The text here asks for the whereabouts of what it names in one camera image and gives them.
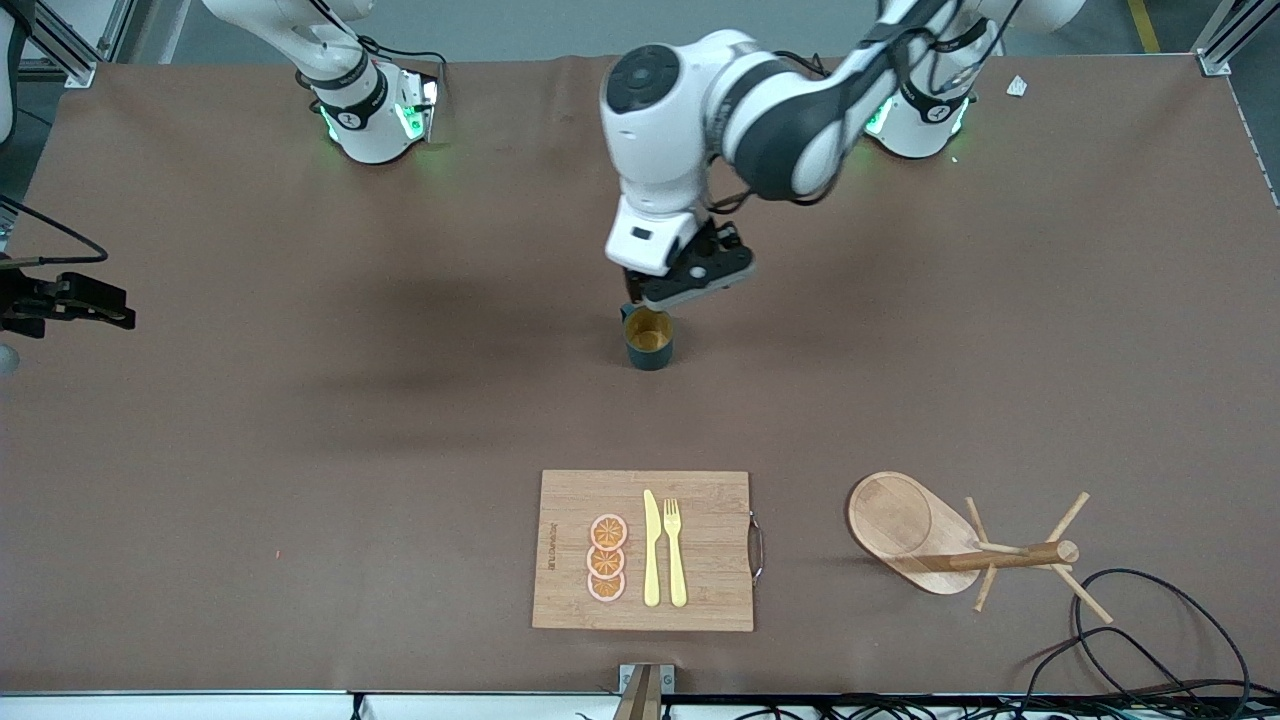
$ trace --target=orange slice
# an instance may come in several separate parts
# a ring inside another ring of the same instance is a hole
[[[586,551],[588,571],[602,580],[617,578],[626,562],[627,559],[621,550],[600,550],[593,546]]]
[[[600,550],[617,550],[627,542],[627,524],[614,514],[600,515],[591,523],[591,544]]]
[[[627,577],[618,575],[617,578],[602,580],[595,575],[588,575],[586,589],[591,593],[591,597],[600,602],[613,602],[622,597],[622,591],[627,589]]]

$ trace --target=metal clamp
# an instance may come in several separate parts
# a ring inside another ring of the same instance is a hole
[[[645,664],[631,662],[627,665],[618,665],[618,693],[627,692],[627,685],[631,683],[631,676],[640,671]],[[671,694],[676,692],[676,666],[675,665],[653,665],[653,669],[658,671],[655,679],[659,682],[662,692]]]
[[[751,587],[754,588],[760,583],[760,574],[764,573],[764,529],[760,528],[760,523],[755,519],[755,511],[751,510],[746,514],[749,525],[746,528],[746,539],[750,543],[751,536],[755,536],[755,570],[751,571]],[[750,544],[748,544],[748,562],[751,559]]]

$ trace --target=wooden cutting board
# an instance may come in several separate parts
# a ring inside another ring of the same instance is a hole
[[[671,605],[666,533],[658,541],[662,602],[644,603],[644,491],[680,501],[680,550],[689,603]],[[586,553],[591,521],[607,512],[627,524],[626,589],[613,602],[591,597]],[[538,519],[534,626],[588,630],[751,632],[755,605],[748,559],[746,473],[544,470]]]

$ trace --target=plastic knife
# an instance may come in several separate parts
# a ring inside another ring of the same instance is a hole
[[[657,607],[662,602],[658,591],[658,538],[662,537],[662,515],[653,492],[644,491],[644,603]]]

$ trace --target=green led light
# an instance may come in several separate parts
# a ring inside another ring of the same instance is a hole
[[[884,129],[884,120],[888,119],[888,111],[892,109],[892,106],[893,101],[886,100],[884,104],[881,105],[878,110],[876,110],[876,114],[872,115],[872,119],[867,120],[867,132],[877,135],[879,133],[879,131]]]
[[[964,123],[964,111],[969,109],[969,99],[965,97],[960,109],[956,110],[956,122],[951,124],[951,135],[960,132],[960,124]]]
[[[329,127],[329,140],[338,142],[338,131],[333,127],[333,120],[329,119],[329,111],[320,108],[320,117],[324,118],[324,124]]]
[[[401,119],[401,124],[404,126],[404,135],[410,140],[422,137],[422,113],[419,113],[415,108],[404,108],[399,104],[396,105],[396,111]]]

